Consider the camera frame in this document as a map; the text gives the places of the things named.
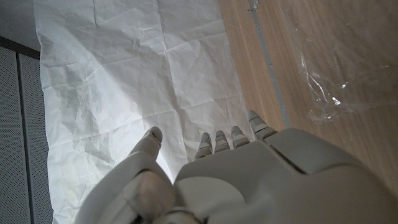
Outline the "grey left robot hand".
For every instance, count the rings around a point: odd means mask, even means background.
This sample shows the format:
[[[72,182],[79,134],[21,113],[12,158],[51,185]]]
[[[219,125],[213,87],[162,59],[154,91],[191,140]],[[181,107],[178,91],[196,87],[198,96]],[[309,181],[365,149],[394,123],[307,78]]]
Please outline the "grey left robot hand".
[[[299,129],[276,131],[248,111],[255,135],[204,133],[174,181],[150,128],[101,179],[76,223],[396,223],[397,198],[364,164]]]

